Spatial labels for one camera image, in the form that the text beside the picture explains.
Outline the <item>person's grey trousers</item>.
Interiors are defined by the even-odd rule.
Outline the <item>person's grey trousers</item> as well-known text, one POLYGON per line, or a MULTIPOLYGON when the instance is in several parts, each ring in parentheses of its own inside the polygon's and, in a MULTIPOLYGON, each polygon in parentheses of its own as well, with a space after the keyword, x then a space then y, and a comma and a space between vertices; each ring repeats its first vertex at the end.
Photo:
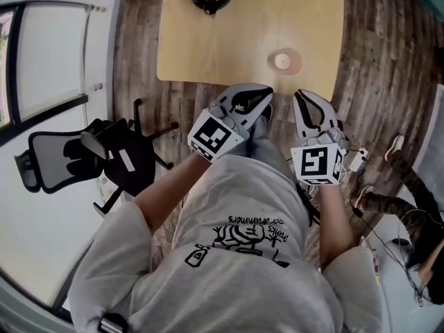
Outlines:
POLYGON ((265 116, 260 116, 250 129, 246 142, 246 157, 263 162, 295 182, 296 178, 279 147, 268 138, 265 116))

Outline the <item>white printed t-shirt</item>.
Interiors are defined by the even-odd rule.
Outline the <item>white printed t-shirt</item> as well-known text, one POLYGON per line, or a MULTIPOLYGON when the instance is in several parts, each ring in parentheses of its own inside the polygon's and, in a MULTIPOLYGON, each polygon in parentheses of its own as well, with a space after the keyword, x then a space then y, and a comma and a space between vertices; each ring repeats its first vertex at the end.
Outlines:
POLYGON ((319 271, 302 257, 308 228, 290 179, 225 155, 192 187, 157 268, 139 206, 105 217, 69 290, 74 327, 97 333, 119 314, 130 333, 382 333, 369 249, 319 271))

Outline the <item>black mesh office chair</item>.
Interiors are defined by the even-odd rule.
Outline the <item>black mesh office chair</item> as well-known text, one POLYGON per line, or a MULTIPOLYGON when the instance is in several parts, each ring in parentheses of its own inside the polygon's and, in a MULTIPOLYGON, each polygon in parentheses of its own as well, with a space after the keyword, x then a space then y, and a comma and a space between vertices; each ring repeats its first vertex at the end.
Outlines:
POLYGON ((73 132, 34 132, 28 137, 28 149, 14 157, 24 187, 31 193, 54 194, 70 185, 105 175, 116 190, 103 206, 94 209, 105 216, 124 192, 138 195, 154 183, 155 167, 167 170, 165 162, 153 148, 153 140, 178 129, 168 128, 149 136, 142 133, 139 115, 141 99, 133 103, 133 119, 116 122, 95 119, 86 128, 73 132), (119 151, 125 149, 135 171, 128 172, 119 151))

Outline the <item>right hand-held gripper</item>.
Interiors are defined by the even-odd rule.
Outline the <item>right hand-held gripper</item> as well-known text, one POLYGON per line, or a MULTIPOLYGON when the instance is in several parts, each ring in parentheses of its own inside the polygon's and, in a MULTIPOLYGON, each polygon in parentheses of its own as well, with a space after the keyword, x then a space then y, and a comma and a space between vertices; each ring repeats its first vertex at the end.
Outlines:
POLYGON ((314 92, 299 89, 294 94, 293 109, 298 138, 305 138, 291 149, 297 180, 312 186, 339 185, 349 141, 339 128, 334 128, 338 120, 332 104, 314 92), (312 122, 307 103, 320 112, 319 124, 312 122))

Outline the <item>frosted glass partition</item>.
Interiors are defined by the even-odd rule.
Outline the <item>frosted glass partition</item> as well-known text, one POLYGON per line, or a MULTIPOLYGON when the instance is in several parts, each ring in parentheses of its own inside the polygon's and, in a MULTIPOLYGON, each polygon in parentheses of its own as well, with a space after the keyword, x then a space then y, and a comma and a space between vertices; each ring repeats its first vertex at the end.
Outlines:
POLYGON ((444 85, 438 84, 432 114, 413 169, 432 189, 444 185, 444 85))

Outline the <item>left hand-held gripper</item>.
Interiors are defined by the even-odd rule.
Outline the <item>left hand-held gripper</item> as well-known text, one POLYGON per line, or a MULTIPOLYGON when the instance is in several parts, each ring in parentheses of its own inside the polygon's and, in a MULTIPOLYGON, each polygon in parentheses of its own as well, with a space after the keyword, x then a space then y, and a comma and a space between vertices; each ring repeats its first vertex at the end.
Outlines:
POLYGON ((224 155, 246 155, 249 128, 272 98, 273 88, 267 85, 228 87, 200 113, 188 134, 188 146, 210 163, 224 155))

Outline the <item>white power strip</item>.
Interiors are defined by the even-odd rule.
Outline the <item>white power strip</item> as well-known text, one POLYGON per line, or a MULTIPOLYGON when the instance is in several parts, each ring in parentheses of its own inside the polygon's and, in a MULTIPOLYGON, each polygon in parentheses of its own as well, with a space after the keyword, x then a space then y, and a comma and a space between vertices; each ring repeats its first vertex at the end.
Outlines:
POLYGON ((349 170, 351 172, 358 172, 358 170, 367 162, 367 154, 368 151, 363 147, 356 151, 355 156, 348 166, 349 170))

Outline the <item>black framed window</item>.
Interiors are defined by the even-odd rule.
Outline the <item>black framed window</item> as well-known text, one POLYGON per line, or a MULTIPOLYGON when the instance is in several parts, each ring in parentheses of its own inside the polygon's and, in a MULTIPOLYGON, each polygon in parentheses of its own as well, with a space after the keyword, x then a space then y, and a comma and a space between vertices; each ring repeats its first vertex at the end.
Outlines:
POLYGON ((75 108, 110 115, 116 17, 114 4, 0 5, 0 142, 75 108))

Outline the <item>person's left forearm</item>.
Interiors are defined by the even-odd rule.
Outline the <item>person's left forearm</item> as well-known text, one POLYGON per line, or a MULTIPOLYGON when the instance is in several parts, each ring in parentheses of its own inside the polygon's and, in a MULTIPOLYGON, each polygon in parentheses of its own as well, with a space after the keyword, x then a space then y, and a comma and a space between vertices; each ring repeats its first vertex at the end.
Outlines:
POLYGON ((211 163, 206 159, 192 153, 135 197, 134 203, 141 210, 152 234, 161 227, 210 166, 211 163))

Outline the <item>grey flat device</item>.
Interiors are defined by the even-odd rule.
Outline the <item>grey flat device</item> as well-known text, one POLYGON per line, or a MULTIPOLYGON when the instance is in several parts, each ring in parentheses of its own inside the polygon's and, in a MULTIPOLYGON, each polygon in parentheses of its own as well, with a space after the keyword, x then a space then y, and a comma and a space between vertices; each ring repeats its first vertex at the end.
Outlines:
POLYGON ((128 153, 126 152, 126 150, 125 149, 121 149, 119 151, 119 155, 120 155, 120 157, 121 157, 125 167, 127 168, 127 171, 128 172, 135 171, 135 167, 134 167, 134 165, 133 165, 133 163, 132 163, 128 153))

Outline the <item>person's right forearm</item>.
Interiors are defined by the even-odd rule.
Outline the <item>person's right forearm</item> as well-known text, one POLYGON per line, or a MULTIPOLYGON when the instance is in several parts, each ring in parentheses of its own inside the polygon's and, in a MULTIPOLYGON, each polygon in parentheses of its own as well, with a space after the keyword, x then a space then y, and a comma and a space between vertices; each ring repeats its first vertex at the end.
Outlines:
POLYGON ((345 210, 341 188, 338 185, 322 185, 320 196, 319 255, 324 271, 338 256, 356 244, 352 227, 345 210))

